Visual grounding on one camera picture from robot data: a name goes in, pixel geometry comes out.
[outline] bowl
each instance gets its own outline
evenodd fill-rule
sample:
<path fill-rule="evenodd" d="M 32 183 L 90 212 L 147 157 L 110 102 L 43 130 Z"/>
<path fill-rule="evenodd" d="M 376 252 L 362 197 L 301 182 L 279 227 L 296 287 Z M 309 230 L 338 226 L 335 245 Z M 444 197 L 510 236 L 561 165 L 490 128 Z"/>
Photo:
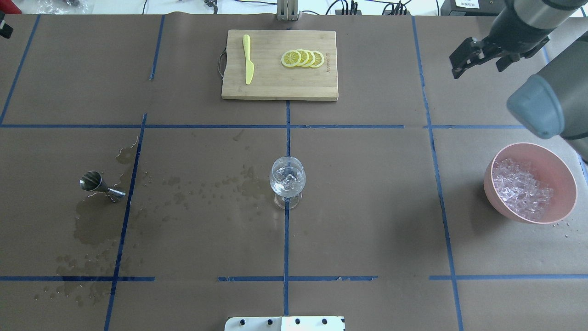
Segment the bowl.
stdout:
<path fill-rule="evenodd" d="M 531 162 L 535 178 L 547 183 L 553 189 L 545 215 L 539 221 L 531 221 L 517 215 L 502 201 L 496 191 L 493 178 L 494 162 L 512 158 L 517 162 Z M 532 143 L 516 143 L 501 149 L 492 159 L 484 176 L 484 191 L 490 204 L 502 215 L 511 220 L 527 224 L 552 224 L 565 219 L 574 209 L 577 187 L 570 168 L 556 154 Z"/>

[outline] red object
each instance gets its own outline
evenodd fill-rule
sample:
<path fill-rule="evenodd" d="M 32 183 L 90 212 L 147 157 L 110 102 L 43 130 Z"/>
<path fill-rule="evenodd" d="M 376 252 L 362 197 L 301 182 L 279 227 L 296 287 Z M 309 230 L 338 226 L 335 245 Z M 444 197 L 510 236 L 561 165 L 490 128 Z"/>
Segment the red object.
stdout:
<path fill-rule="evenodd" d="M 5 14 L 22 14 L 22 11 L 11 0 L 0 0 L 0 11 Z"/>

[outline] knife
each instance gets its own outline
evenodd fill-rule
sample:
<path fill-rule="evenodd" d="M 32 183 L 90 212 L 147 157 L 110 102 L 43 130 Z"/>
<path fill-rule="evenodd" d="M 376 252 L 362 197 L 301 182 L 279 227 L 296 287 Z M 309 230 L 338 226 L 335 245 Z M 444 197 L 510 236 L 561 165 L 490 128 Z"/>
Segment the knife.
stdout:
<path fill-rule="evenodd" d="M 253 70 L 255 66 L 251 62 L 251 37 L 249 35 L 243 35 L 243 49 L 245 50 L 245 84 L 251 84 L 253 79 Z"/>

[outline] wooden cutting board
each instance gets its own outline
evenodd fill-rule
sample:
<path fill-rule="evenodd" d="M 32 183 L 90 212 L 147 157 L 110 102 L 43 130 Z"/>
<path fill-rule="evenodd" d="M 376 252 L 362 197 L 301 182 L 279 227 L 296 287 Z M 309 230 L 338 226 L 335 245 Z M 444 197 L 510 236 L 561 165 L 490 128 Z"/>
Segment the wooden cutting board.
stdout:
<path fill-rule="evenodd" d="M 243 35 L 251 37 L 253 80 L 245 84 Z M 292 49 L 320 51 L 325 63 L 319 68 L 286 68 L 280 59 Z M 319 100 L 339 98 L 335 31 L 229 30 L 223 99 Z"/>

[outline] wine glass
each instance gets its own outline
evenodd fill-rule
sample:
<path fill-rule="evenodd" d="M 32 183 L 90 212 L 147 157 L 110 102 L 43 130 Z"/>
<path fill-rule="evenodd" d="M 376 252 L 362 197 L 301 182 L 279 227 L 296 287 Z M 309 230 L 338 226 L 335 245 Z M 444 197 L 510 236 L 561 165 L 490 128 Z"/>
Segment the wine glass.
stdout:
<path fill-rule="evenodd" d="M 298 205 L 302 198 L 302 189 L 306 184 L 306 174 L 302 163 L 292 156 L 284 156 L 277 159 L 269 174 L 269 184 L 276 193 L 273 201 L 282 209 L 292 209 Z"/>

